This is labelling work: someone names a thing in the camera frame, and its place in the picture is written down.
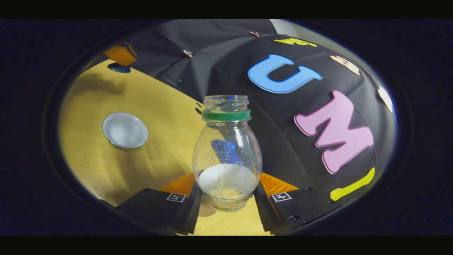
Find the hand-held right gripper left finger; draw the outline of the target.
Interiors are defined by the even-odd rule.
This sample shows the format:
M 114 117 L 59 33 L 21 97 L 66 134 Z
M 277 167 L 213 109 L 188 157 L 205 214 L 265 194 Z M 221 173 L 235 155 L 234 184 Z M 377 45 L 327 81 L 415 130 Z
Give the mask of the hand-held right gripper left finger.
M 147 232 L 187 235 L 195 231 L 201 198 L 189 173 L 159 190 L 144 188 L 115 209 Z

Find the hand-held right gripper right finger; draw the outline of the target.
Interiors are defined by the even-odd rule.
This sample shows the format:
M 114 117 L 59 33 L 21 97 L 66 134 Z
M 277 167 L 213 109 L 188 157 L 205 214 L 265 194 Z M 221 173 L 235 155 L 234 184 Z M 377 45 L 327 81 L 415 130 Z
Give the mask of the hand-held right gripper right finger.
M 264 231 L 270 234 L 302 231 L 342 206 L 326 193 L 295 187 L 264 172 L 254 196 Z

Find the blue white teacup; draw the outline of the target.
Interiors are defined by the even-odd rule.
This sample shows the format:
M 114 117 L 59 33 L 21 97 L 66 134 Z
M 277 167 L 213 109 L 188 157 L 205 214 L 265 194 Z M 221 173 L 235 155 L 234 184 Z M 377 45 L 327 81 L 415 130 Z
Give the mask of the blue white teacup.
M 139 148 L 149 137 L 144 122 L 127 112 L 109 114 L 104 118 L 101 128 L 108 142 L 123 149 Z

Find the clear plastic water bottle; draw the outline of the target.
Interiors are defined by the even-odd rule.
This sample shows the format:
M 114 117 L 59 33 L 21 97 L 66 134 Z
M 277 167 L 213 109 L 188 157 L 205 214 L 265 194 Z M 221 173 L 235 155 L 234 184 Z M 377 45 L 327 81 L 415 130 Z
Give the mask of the clear plastic water bottle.
M 262 177 L 263 159 L 246 95 L 206 96 L 205 122 L 194 147 L 192 170 L 210 206 L 241 210 Z

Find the blue folded towel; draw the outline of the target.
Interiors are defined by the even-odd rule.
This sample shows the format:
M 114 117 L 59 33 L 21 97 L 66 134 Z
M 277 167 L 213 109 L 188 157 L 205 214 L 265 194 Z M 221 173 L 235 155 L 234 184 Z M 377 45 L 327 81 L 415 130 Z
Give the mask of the blue folded towel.
M 246 166 L 232 142 L 216 139 L 211 141 L 211 147 L 213 148 L 220 163 Z

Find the black backdrop cloth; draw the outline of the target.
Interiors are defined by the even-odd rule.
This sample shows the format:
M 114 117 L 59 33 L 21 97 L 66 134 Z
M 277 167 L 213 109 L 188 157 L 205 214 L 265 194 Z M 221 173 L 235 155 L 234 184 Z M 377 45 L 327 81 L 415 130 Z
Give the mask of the black backdrop cloth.
M 271 176 L 330 196 L 375 168 L 371 182 L 339 199 L 348 203 L 392 161 L 397 118 L 385 80 L 319 33 L 279 32 L 269 19 L 175 19 L 129 42 L 138 54 L 133 68 L 197 101 L 248 96 L 249 124 Z

